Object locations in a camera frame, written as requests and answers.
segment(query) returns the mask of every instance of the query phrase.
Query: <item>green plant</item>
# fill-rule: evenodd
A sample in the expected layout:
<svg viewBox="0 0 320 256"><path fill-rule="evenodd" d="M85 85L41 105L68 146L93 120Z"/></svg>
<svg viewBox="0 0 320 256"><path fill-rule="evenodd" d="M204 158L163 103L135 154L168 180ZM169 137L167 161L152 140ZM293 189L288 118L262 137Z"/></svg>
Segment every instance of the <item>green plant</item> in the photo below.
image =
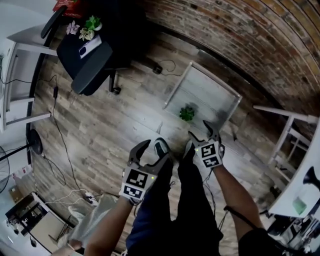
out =
<svg viewBox="0 0 320 256"><path fill-rule="evenodd" d="M90 30L94 30L100 25L100 18L91 16L86 22L85 22L85 27Z"/></svg>
<svg viewBox="0 0 320 256"><path fill-rule="evenodd" d="M195 111L192 107L182 107L180 110L180 118L185 121L191 121L195 116Z"/></svg>

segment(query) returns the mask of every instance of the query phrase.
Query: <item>chair armrest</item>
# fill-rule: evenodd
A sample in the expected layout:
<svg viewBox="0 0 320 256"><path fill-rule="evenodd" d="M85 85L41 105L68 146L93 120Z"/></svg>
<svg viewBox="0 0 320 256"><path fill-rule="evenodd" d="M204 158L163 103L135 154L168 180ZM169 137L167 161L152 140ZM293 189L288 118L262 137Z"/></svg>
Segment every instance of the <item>chair armrest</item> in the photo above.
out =
<svg viewBox="0 0 320 256"><path fill-rule="evenodd" d="M59 18L65 13L68 9L66 5L61 6L49 19L49 21L45 24L44 28L41 31L41 38L45 38L49 33L50 29L54 26L54 24L59 20Z"/></svg>
<svg viewBox="0 0 320 256"><path fill-rule="evenodd" d="M105 69L112 53L113 50L107 42L98 46L71 83L71 88L76 94L81 94L95 77Z"/></svg>

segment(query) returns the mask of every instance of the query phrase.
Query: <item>chair wheel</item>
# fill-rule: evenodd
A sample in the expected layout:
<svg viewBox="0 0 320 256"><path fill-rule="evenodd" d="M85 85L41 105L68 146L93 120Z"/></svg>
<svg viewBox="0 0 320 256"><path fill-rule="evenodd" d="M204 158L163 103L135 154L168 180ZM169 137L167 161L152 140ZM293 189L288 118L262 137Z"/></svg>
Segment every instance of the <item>chair wheel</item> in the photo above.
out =
<svg viewBox="0 0 320 256"><path fill-rule="evenodd" d="M115 95L118 95L120 92L121 92L121 88L120 87L115 87L113 88L113 91L112 91Z"/></svg>

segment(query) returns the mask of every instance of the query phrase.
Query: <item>red object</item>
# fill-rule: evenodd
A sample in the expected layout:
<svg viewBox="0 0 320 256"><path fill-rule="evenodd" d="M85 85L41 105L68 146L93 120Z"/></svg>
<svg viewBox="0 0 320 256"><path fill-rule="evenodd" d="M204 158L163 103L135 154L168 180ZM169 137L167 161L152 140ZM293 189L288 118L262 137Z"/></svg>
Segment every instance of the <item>red object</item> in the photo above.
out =
<svg viewBox="0 0 320 256"><path fill-rule="evenodd" d="M61 6L67 6L68 9L63 15L80 19L86 15L88 2L88 0L58 0L53 7L53 11L57 11Z"/></svg>

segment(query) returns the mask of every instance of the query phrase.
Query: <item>dark blue pants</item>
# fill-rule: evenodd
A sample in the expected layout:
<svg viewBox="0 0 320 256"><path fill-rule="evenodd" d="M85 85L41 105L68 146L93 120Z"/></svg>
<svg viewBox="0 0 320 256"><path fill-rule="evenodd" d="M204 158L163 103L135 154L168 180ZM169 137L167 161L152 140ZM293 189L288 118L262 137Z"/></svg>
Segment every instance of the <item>dark blue pants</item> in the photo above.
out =
<svg viewBox="0 0 320 256"><path fill-rule="evenodd" d="M167 161L146 193L126 240L128 255L170 255L199 252L210 247L219 255L223 235L205 195L200 172L186 156L178 175L181 195L176 220L170 219L168 192L173 164Z"/></svg>

